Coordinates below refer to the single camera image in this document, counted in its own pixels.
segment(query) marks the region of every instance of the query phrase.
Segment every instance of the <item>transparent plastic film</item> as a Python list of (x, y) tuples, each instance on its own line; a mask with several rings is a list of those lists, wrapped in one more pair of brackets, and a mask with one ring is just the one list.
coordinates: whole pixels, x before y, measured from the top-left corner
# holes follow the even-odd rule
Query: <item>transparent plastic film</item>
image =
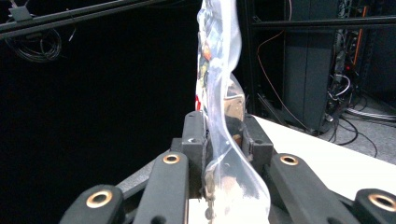
[(204, 1), (198, 22), (196, 108), (204, 111), (213, 147), (205, 168), (206, 217), (209, 223), (268, 223), (268, 188), (238, 146), (245, 95), (232, 75), (241, 51), (235, 0)]

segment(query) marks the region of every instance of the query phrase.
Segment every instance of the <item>cable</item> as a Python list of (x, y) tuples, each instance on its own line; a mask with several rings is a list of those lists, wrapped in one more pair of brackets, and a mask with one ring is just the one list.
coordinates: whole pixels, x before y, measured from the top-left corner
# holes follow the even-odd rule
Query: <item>cable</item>
[(342, 118), (340, 118), (340, 119), (341, 119), (341, 120), (344, 120), (345, 122), (347, 122), (347, 123), (353, 128), (354, 131), (352, 131), (352, 132), (355, 132), (355, 136), (354, 136), (351, 140), (349, 140), (349, 141), (347, 141), (347, 142), (345, 142), (345, 143), (339, 143), (339, 144), (337, 144), (338, 146), (345, 146), (345, 145), (348, 145), (348, 144), (353, 143), (353, 142), (358, 138), (359, 132), (358, 132), (358, 129), (355, 127), (355, 125), (353, 125), (351, 122), (349, 122), (349, 121), (346, 120), (346, 119), (342, 119)]
[(371, 114), (371, 113), (365, 113), (361, 112), (359, 110), (355, 110), (352, 108), (348, 108), (346, 110), (348, 114), (357, 116), (357, 117), (362, 117), (362, 118), (368, 118), (368, 119), (379, 119), (379, 120), (385, 120), (385, 121), (396, 121), (396, 116), (394, 115), (382, 115), (382, 114)]
[(345, 92), (350, 88), (350, 79), (349, 79), (349, 77), (344, 76), (344, 75), (340, 75), (340, 74), (335, 74), (335, 75), (336, 75), (337, 77), (343, 77), (343, 78), (345, 78), (345, 79), (347, 80), (346, 88), (345, 88), (343, 91), (340, 91), (340, 92), (338, 92), (337, 94), (335, 94), (335, 96), (339, 96), (339, 95), (345, 93)]
[(332, 137), (329, 140), (327, 140), (328, 142), (332, 141), (333, 138), (334, 141), (332, 142), (335, 142), (335, 139), (337, 138), (337, 128), (338, 128), (338, 120), (334, 122), (334, 131), (332, 132)]
[(62, 51), (62, 39), (55, 29), (8, 38), (5, 41), (20, 58), (32, 63), (55, 61)]
[(339, 124), (343, 129), (345, 129), (345, 130), (347, 130), (347, 131), (350, 131), (350, 132), (355, 132), (357, 135), (360, 134), (361, 136), (363, 136), (365, 139), (367, 139), (367, 140), (373, 145), (374, 150), (375, 150), (374, 158), (376, 158), (376, 156), (378, 155), (378, 148), (376, 147), (375, 143), (374, 143), (369, 137), (367, 137), (365, 134), (360, 133), (360, 132), (357, 132), (356, 127), (355, 127), (351, 122), (349, 122), (349, 121), (346, 120), (346, 119), (342, 119), (342, 120), (344, 120), (344, 121), (346, 121), (347, 123), (349, 123), (349, 125), (350, 125), (354, 130), (350, 130), (350, 129), (344, 127), (343, 125)]
[[(291, 13), (292, 13), (292, 4), (291, 4), (291, 0), (289, 0), (289, 4), (290, 4), (290, 14), (289, 14), (289, 21), (291, 21)], [(276, 98), (279, 100), (279, 102), (282, 104), (282, 106), (286, 109), (286, 111), (288, 111), (288, 113), (297, 121), (299, 122), (306, 130), (308, 130), (308, 128), (299, 120), (297, 119), (288, 109), (288, 107), (283, 103), (282, 99), (280, 98), (279, 94), (277, 93), (274, 85), (271, 82), (271, 79), (268, 77), (267, 73), (265, 72), (264, 66), (262, 65), (262, 59), (260, 58), (260, 48), (262, 47), (262, 45), (268, 43), (269, 41), (277, 38), (278, 36), (280, 36), (281, 34), (283, 34), (283, 30), (281, 32), (279, 32), (279, 34), (274, 35), (273, 37), (263, 41), (258, 47), (257, 47), (257, 59), (259, 60), (259, 64), (260, 67), (262, 68), (262, 72), (264, 73), (265, 78), (267, 79), (268, 83), (271, 86), (271, 89), (274, 91), (274, 94), (276, 95)]]
[(353, 120), (356, 120), (356, 121), (368, 122), (368, 123), (373, 123), (373, 124), (378, 124), (378, 125), (387, 126), (387, 127), (390, 127), (390, 128), (396, 128), (396, 125), (391, 125), (390, 123), (381, 122), (381, 121), (378, 121), (378, 120), (371, 120), (371, 119), (354, 119), (354, 118), (347, 118), (347, 117), (344, 117), (344, 119), (353, 119)]

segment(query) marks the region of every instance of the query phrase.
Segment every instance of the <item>black background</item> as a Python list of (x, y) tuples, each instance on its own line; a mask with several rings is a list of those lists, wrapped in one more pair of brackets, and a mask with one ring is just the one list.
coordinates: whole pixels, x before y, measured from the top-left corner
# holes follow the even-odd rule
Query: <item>black background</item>
[[(37, 15), (104, 1), (34, 1)], [(57, 223), (170, 147), (194, 109), (199, 5), (133, 9), (58, 28), (63, 57), (29, 63), (0, 42), (0, 223)], [(2, 18), (7, 10), (2, 8)]]

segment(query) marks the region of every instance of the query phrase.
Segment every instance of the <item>screw hole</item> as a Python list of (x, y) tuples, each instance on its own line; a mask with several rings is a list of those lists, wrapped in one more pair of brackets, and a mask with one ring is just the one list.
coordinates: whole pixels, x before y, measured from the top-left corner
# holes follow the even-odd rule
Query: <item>screw hole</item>
[(165, 224), (166, 219), (161, 216), (156, 216), (151, 220), (151, 224)]
[(396, 212), (395, 200), (381, 194), (370, 194), (369, 200), (371, 203), (389, 212)]
[(343, 224), (344, 222), (338, 220), (337, 218), (334, 217), (328, 217), (327, 218), (327, 222), (329, 222), (329, 224)]
[(292, 156), (282, 156), (280, 160), (287, 165), (297, 165), (298, 160)]
[(106, 198), (107, 198), (107, 196), (105, 194), (99, 194), (99, 195), (93, 197), (93, 201), (96, 203), (102, 203)]
[(180, 161), (180, 157), (178, 155), (167, 155), (163, 158), (163, 162), (167, 164), (175, 164)]
[(102, 207), (102, 206), (106, 205), (107, 203), (109, 203), (111, 201), (112, 197), (113, 197), (113, 194), (111, 193), (110, 190), (101, 190), (101, 191), (98, 191), (98, 192), (94, 193), (93, 195), (91, 195), (87, 199), (86, 204), (90, 208)]
[(187, 140), (190, 143), (196, 143), (198, 142), (195, 138), (190, 138), (189, 140)]

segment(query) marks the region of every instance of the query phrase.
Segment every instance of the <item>white surface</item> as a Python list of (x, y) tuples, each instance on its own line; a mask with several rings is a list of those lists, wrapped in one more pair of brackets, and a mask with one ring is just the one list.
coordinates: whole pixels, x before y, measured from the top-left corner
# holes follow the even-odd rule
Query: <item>white surface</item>
[(396, 166), (271, 121), (256, 118), (278, 153), (302, 158), (331, 190), (354, 200), (360, 189), (396, 195)]

